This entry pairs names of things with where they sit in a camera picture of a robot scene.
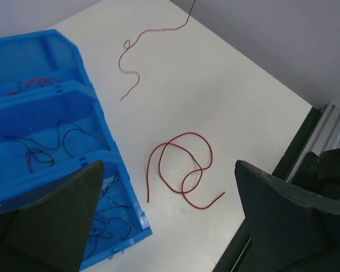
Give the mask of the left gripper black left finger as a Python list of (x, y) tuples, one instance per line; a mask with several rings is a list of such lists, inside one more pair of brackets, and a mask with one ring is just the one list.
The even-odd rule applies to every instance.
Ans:
[(0, 201), (0, 271), (79, 271), (103, 179), (97, 160)]

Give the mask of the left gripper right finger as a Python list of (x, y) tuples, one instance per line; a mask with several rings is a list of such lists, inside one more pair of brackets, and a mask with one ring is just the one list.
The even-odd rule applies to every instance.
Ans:
[(245, 219), (216, 271), (340, 271), (340, 201), (235, 164)]

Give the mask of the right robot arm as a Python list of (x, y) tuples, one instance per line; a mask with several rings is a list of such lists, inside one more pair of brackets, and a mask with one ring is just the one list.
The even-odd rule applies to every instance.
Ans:
[(316, 155), (308, 152), (291, 184), (320, 196), (340, 200), (340, 148)]

